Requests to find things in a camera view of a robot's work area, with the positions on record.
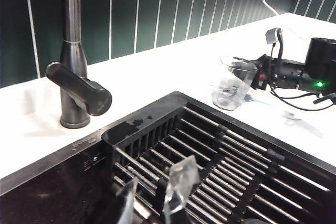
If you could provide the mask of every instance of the faucet handle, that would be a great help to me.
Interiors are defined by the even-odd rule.
[[[86,77],[77,76],[60,62],[50,63],[46,76],[67,91],[77,106],[90,115],[102,115],[111,107],[112,95],[108,90]]]

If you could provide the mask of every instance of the green indicator light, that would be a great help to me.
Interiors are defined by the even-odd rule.
[[[323,83],[321,81],[319,81],[319,82],[316,83],[316,86],[319,87],[319,88],[322,88],[323,87]]]

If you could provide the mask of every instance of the faucet base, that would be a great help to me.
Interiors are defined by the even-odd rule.
[[[59,121],[60,121],[61,125],[65,128],[79,129],[79,128],[85,127],[86,125],[88,125],[90,123],[90,117],[88,116],[88,118],[85,121],[80,122],[80,123],[68,123],[68,122],[64,121],[62,117]]]

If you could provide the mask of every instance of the black sink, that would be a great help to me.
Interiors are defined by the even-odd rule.
[[[193,223],[336,223],[336,167],[179,92],[3,178],[1,223],[111,223],[106,209],[134,176],[136,200],[164,223],[157,179],[189,155],[201,178]]]

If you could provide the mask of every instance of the black cable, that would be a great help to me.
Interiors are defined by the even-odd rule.
[[[283,41],[280,42],[280,50],[279,50],[279,56],[280,56],[280,60],[281,60],[281,56],[282,56],[282,46],[283,46]],[[295,98],[282,98],[280,97],[277,92],[275,92],[275,88],[272,86],[272,83],[271,83],[271,63],[272,63],[272,56],[273,56],[273,49],[275,47],[275,43],[273,43],[273,46],[272,46],[272,51],[271,51],[271,56],[269,58],[269,64],[268,64],[268,85],[270,86],[271,88],[271,94],[274,95],[275,97],[277,97],[280,101],[284,102],[285,104],[289,105],[289,106],[292,106],[293,108],[296,108],[298,110],[303,110],[303,111],[321,111],[321,110],[325,110],[325,109],[328,109],[330,108],[331,106],[333,106],[334,104],[332,105],[329,105],[327,107],[324,107],[324,108],[320,108],[320,109],[305,109],[305,108],[301,108],[301,107],[298,107],[298,106],[295,106],[294,104],[291,104],[287,101],[285,101],[285,99],[295,99]]]
[[[290,99],[297,99],[297,98],[301,98],[301,97],[308,97],[310,95],[316,95],[315,93],[306,93],[306,94],[302,94],[302,95],[298,95],[297,97],[280,97],[284,100],[290,100]]]
[[[329,105],[329,106],[327,106],[327,107],[320,108],[320,109],[314,109],[314,110],[304,109],[304,108],[295,106],[294,104],[291,104],[291,103],[285,101],[284,99],[282,99],[280,96],[278,96],[278,94],[275,92],[275,89],[274,89],[273,87],[271,87],[271,90],[273,91],[273,93],[271,92],[271,94],[273,94],[274,96],[276,96],[277,98],[279,98],[280,101],[284,102],[285,104],[287,104],[287,105],[289,105],[289,106],[292,106],[293,108],[296,108],[296,109],[299,109],[299,110],[303,110],[303,111],[320,111],[320,110],[325,110],[325,109],[327,109],[327,108],[330,108],[331,106],[334,105],[334,104],[332,104],[332,105]]]

